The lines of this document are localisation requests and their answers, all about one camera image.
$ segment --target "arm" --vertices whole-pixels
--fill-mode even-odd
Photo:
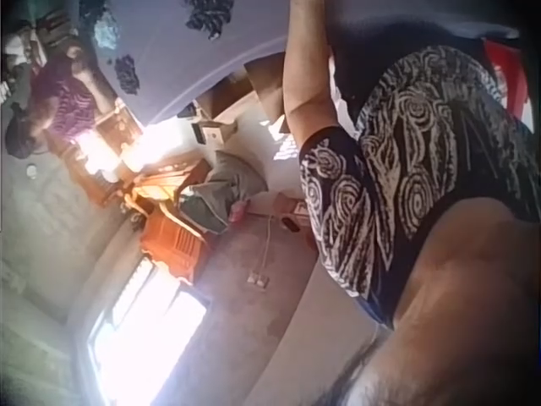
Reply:
[[[319,130],[338,125],[331,99],[325,0],[291,0],[283,83],[287,123],[299,148]]]
[[[94,100],[96,101],[96,105],[98,107],[98,111],[101,114],[106,114],[115,108],[114,97],[112,96],[112,93],[106,91],[104,89],[104,86],[98,83],[97,80],[89,80],[83,83],[85,84],[91,95],[94,97]]]
[[[66,54],[73,59],[72,75],[86,86],[94,97],[96,106],[101,114],[106,114],[115,108],[115,98],[105,84],[96,79],[96,76],[88,66],[85,55],[80,47],[71,46]]]
[[[43,142],[45,138],[44,130],[51,126],[57,110],[57,97],[49,97],[41,102],[35,102],[30,98],[30,136],[34,137],[38,143]]]

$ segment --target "dark clothing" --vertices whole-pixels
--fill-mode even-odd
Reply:
[[[72,140],[94,127],[96,101],[71,72],[72,59],[64,54],[50,59],[32,81],[31,97],[40,103],[58,98],[58,109],[48,131]]]
[[[401,22],[351,32],[335,33],[332,38],[336,86],[353,122],[380,81],[381,75],[396,61],[430,46],[460,49],[493,75],[494,70],[478,39],[454,36],[438,25]]]
[[[541,220],[538,145],[470,52],[444,45],[409,48],[394,63],[365,57],[382,70],[359,70],[358,96],[337,80],[348,107],[362,101],[350,108],[358,133],[328,128],[311,137],[301,180],[325,268],[392,328],[424,241],[454,203],[491,197],[522,220]],[[364,76],[376,75],[363,90]]]

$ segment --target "window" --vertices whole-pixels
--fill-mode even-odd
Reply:
[[[189,287],[143,259],[89,340],[108,404],[150,404],[205,313]]]

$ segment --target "power outlet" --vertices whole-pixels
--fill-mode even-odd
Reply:
[[[246,282],[248,282],[251,285],[257,286],[260,289],[265,290],[267,288],[267,285],[269,284],[269,280],[270,280],[269,277],[265,275],[252,272],[249,274]]]

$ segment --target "purple striped shirt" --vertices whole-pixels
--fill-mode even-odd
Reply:
[[[66,55],[54,56],[32,82],[35,102],[58,98],[58,109],[48,130],[68,140],[94,127],[96,109],[96,101],[85,84],[73,77],[71,64]]]

